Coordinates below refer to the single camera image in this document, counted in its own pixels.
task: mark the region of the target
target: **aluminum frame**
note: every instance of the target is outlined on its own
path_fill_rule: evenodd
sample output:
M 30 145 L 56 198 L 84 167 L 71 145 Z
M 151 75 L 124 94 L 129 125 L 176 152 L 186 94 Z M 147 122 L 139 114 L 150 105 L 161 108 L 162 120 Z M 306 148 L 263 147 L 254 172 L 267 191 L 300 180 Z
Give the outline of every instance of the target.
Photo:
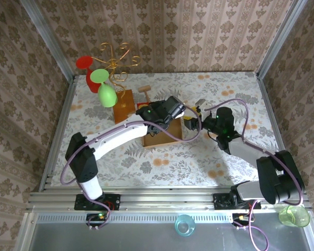
M 289 8 L 286 17 L 284 18 L 277 34 L 275 35 L 272 43 L 258 69 L 258 75 L 260 79 L 263 79 L 274 59 L 278 55 L 279 50 L 283 46 L 287 36 L 289 35 L 292 27 L 301 14 L 307 0 L 294 0 Z
M 73 80 L 74 72 L 72 71 L 65 55 L 63 54 L 63 51 L 49 24 L 44 21 L 43 14 L 38 7 L 37 1 L 21 0 L 21 3 L 28 13 L 31 21 L 35 24 L 38 32 L 40 33 L 42 39 L 44 40 L 51 54 L 56 60 L 66 80 L 70 83 Z
M 248 213 L 247 210 L 214 210 L 212 202 L 213 193 L 229 192 L 229 187 L 158 187 L 158 188 L 105 188 L 106 193 L 121 194 L 121 205 L 119 211 L 112 215 L 158 215 L 169 216 L 177 213 L 195 214 L 202 217 L 220 213 L 229 215 L 231 213 Z M 19 233 L 15 250 L 29 250 L 35 225 L 38 224 L 40 215 L 46 213 L 57 215 L 63 223 L 76 223 L 75 216 L 82 217 L 87 213 L 98 213 L 98 211 L 75 211 L 74 201 L 76 194 L 80 193 L 79 187 L 52 187 L 43 192 L 33 192 L 30 195 L 27 211 L 25 213 L 22 227 Z M 310 224 L 304 228 L 308 245 L 314 250 L 314 214 L 311 204 L 305 196 L 305 208 L 311 215 Z M 284 208 L 285 204 L 271 205 L 262 201 L 262 209 L 254 210 L 254 213 L 276 213 Z
M 59 150 L 61 147 L 61 142 L 63 139 L 65 127 L 66 127 L 66 122 L 68 121 L 70 108 L 71 108 L 71 104 L 73 101 L 76 87 L 77 87 L 77 79 L 75 78 L 70 82 L 69 87 L 68 87 L 68 92 L 66 93 L 66 98 L 63 104 L 63 108 L 62 108 L 59 120 L 58 120 L 56 132 L 53 137 L 53 141 L 50 147 L 50 152 L 48 155 L 46 166 L 44 168 L 42 179 L 41 179 L 40 186 L 38 189 L 39 192 L 43 191 L 44 186 L 46 185 L 48 175 L 53 172 L 53 169 L 56 166 Z
M 284 142 L 283 142 L 281 133 L 279 131 L 278 123 L 277 123 L 276 117 L 274 116 L 273 109 L 272 109 L 270 100 L 268 98 L 267 91 L 266 91 L 265 86 L 264 86 L 263 79 L 261 77 L 257 76 L 257 82 L 258 82 L 258 85 L 259 85 L 261 93 L 262 93 L 262 97 L 264 100 L 264 104 L 266 107 L 268 118 L 270 119 L 270 122 L 272 125 L 272 130 L 273 130 L 274 136 L 276 137 L 278 149 L 279 149 L 279 151 L 284 150 L 285 149 Z

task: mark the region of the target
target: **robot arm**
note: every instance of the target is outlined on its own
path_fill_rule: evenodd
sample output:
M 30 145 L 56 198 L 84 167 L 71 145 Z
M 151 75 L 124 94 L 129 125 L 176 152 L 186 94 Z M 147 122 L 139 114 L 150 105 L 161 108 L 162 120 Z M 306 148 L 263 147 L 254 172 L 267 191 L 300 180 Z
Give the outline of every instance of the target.
M 197 129 L 197 119 L 195 118 L 184 120 L 184 123 L 191 130 Z M 286 165 L 296 178 L 301 190 L 305 191 L 305 185 L 291 154 L 288 151 L 273 153 L 262 150 L 259 146 L 247 142 L 246 139 L 243 140 L 241 135 L 234 129 L 234 117 L 230 108 L 218 108 L 216 117 L 213 118 L 211 114 L 206 116 L 202 125 L 203 129 L 217 135 L 216 141 L 221 150 L 245 160 L 258 171 L 258 181 L 246 181 L 231 187 L 230 200 L 232 200 L 233 205 L 251 199 L 265 199 L 270 204 L 277 204 L 299 197 L 293 179 L 271 155 L 274 155 Z
M 98 168 L 96 161 L 110 150 L 138 137 L 146 134 L 156 134 L 160 130 L 152 125 L 139 123 L 139 121 L 150 121 L 158 124 L 164 129 L 169 127 L 170 122 L 182 116 L 185 106 L 175 97 L 170 97 L 166 101 L 150 103 L 147 107 L 137 110 L 121 124 L 117 124 L 103 132 L 83 137 L 80 133 L 72 136 L 65 158 L 68 160 L 75 151 L 86 142 L 102 135 L 102 140 L 96 140 L 90 146 L 84 147 L 70 162 L 70 167 L 81 185 L 84 192 L 91 199 L 97 199 L 103 195 L 103 191 L 97 180 Z M 257 168 L 259 181 L 247 181 L 231 187 L 230 197 L 234 204 L 250 199 L 265 199 L 271 204 L 276 204 L 298 195 L 298 190 L 291 177 L 283 171 L 281 165 L 268 156 L 268 151 L 259 151 L 247 144 L 241 135 L 234 129 L 234 117 L 230 108 L 221 107 L 217 109 L 216 118 L 211 114 L 203 120 L 202 129 L 217 135 L 216 141 L 221 150 L 230 155 L 242 158 Z M 126 124 L 138 121 L 131 126 Z M 184 124 L 190 130 L 198 129 L 198 119 L 184 119 Z M 288 151 L 272 153 L 282 161 L 289 171 L 296 177 L 301 189 L 305 190 L 301 176 L 296 168 L 291 154 Z
M 113 127 L 96 134 L 83 137 L 76 133 L 71 137 L 65 158 L 68 160 L 73 153 L 86 142 L 104 135 L 102 140 L 96 140 L 89 146 L 83 148 L 71 161 L 70 167 L 77 182 L 84 192 L 92 200 L 99 198 L 103 191 L 97 179 L 98 168 L 96 161 L 112 149 L 147 134 L 157 134 L 160 130 L 152 125 L 139 123 L 139 121 L 150 121 L 167 129 L 173 119 L 184 114 L 184 104 L 172 96 L 166 101 L 152 102 L 146 107 L 136 111 L 136 114 Z M 138 121 L 137 124 L 126 126 L 130 122 Z

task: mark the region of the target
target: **wall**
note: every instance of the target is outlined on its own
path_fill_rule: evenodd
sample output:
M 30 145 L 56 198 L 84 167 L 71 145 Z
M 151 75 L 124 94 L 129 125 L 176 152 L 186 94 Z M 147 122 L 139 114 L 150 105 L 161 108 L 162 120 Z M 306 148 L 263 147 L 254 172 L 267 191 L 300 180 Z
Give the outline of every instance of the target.
M 314 0 L 308 0 L 264 84 L 314 210 Z
M 0 0 L 0 250 L 12 250 L 68 84 L 19 1 Z
M 83 73 L 77 58 L 109 57 L 98 49 L 102 42 L 132 44 L 132 55 L 143 58 L 132 73 L 255 71 L 291 2 L 37 0 L 76 74 Z

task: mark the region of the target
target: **gray floor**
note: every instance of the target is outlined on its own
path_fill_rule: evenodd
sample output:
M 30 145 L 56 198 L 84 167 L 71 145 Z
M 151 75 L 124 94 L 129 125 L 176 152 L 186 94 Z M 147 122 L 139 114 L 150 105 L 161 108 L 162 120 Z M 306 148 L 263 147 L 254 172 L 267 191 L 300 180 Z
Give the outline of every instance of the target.
M 310 250 L 303 229 L 279 223 L 277 214 L 257 214 L 254 223 L 270 241 L 269 250 Z M 264 238 L 254 230 L 260 249 Z M 249 232 L 231 224 L 196 224 L 190 237 L 179 236 L 173 224 L 109 224 L 90 231 L 85 224 L 37 224 L 31 249 L 37 251 L 109 250 L 109 251 L 212 251 L 255 250 Z

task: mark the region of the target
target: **floral tablecloth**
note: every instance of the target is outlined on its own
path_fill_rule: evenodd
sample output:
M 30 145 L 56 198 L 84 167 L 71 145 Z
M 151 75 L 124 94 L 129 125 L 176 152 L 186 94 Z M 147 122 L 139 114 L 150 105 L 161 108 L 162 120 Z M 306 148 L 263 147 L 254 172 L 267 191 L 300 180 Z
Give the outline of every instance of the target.
M 241 98 L 249 106 L 249 124 L 245 136 L 267 149 L 277 150 L 276 140 L 265 108 L 262 94 L 253 72 L 225 73 L 172 73 L 129 74 L 125 82 L 132 89 L 135 102 L 145 102 L 138 88 L 150 85 L 152 101 L 178 97 L 193 106 L 201 98 L 216 105 L 230 98 Z M 233 110 L 235 128 L 242 131 L 245 108 L 237 103 L 228 104 Z M 99 132 L 114 125 L 113 109 L 100 105 L 98 97 L 87 87 L 85 76 L 79 76 L 76 93 L 66 124 L 52 186 L 61 186 L 60 174 L 70 138 L 76 132 L 82 135 Z M 183 137 L 196 132 L 183 127 Z M 218 186 L 256 180 L 256 169 L 247 162 L 221 151 L 206 131 L 190 143 L 177 143 L 144 149 L 141 139 L 135 139 L 108 152 L 97 161 L 101 186 Z M 74 177 L 68 170 L 67 180 Z

